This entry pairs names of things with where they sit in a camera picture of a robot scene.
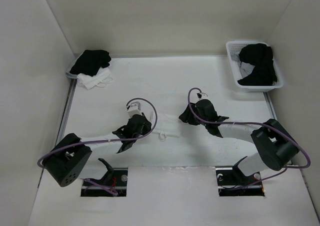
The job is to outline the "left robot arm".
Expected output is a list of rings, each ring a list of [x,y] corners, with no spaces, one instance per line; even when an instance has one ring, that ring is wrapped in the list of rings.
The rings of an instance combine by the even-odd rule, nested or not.
[[[70,185],[85,167],[91,154],[102,147],[119,147],[123,153],[155,128],[158,117],[151,123],[144,114],[131,116],[126,125],[121,126],[106,138],[83,141],[74,133],[67,134],[49,153],[38,160],[38,166],[46,169],[60,187]]]

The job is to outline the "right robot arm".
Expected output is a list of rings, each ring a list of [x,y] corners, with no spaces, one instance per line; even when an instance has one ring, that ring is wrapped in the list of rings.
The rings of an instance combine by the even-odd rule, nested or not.
[[[232,167],[232,178],[238,184],[245,183],[257,172],[271,169],[280,171],[300,150],[279,132],[287,134],[282,125],[274,119],[258,128],[237,125],[227,116],[218,115],[208,99],[191,103],[178,117],[190,125],[203,125],[213,136],[234,138],[254,144],[257,152],[240,159]]]

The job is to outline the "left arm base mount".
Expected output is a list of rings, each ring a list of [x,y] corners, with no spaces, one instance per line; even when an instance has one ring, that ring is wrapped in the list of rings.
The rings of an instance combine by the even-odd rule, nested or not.
[[[113,168],[105,159],[98,158],[103,164],[99,174],[96,169],[89,170],[89,176],[81,175],[81,197],[126,197],[128,168]]]

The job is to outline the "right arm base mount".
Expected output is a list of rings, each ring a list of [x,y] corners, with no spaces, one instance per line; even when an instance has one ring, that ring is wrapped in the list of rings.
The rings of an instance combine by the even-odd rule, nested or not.
[[[259,172],[245,176],[232,167],[216,168],[215,172],[220,197],[265,196],[263,184],[253,184],[261,179]]]

